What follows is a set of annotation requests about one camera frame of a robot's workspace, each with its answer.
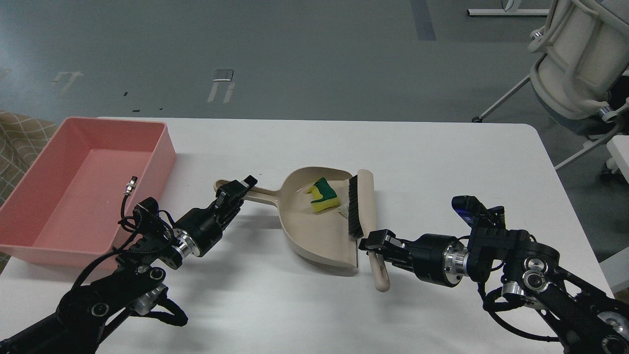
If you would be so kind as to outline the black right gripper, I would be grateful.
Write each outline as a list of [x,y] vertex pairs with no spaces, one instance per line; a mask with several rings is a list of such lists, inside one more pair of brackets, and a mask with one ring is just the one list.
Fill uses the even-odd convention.
[[384,262],[411,271],[424,282],[457,286],[464,276],[468,250],[457,237],[422,235],[417,240],[398,239],[389,229],[371,231],[359,249],[381,255]]

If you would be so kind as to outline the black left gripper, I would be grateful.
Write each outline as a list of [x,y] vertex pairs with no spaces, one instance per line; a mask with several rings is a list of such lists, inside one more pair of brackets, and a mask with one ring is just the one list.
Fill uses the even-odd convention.
[[203,257],[223,237],[223,231],[238,215],[244,197],[251,191],[258,179],[249,175],[241,180],[218,180],[216,200],[206,208],[192,208],[174,224],[184,231],[195,244],[193,255]]

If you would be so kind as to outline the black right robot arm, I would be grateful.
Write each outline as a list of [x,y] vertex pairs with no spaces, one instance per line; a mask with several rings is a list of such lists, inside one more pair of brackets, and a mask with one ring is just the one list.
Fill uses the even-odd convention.
[[[460,237],[396,237],[390,230],[371,232],[359,249],[413,272],[424,282],[455,287],[463,276],[478,285],[483,309],[504,329],[537,341],[557,341],[566,354],[626,354],[628,305],[559,265],[559,252],[537,242],[525,230],[508,230],[503,206],[486,208],[474,196],[456,196],[452,208],[470,227]],[[498,313],[534,309],[555,337],[521,331]]]

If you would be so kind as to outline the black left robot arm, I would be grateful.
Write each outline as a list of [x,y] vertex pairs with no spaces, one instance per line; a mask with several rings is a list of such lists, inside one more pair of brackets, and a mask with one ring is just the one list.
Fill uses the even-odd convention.
[[164,284],[166,271],[189,255],[202,257],[222,239],[244,199],[256,186],[248,176],[223,184],[206,208],[193,208],[179,220],[162,219],[153,197],[135,205],[119,220],[130,237],[120,247],[88,264],[56,311],[2,340],[3,354],[94,354],[112,332],[130,317],[153,318],[185,326],[186,313],[171,300]]

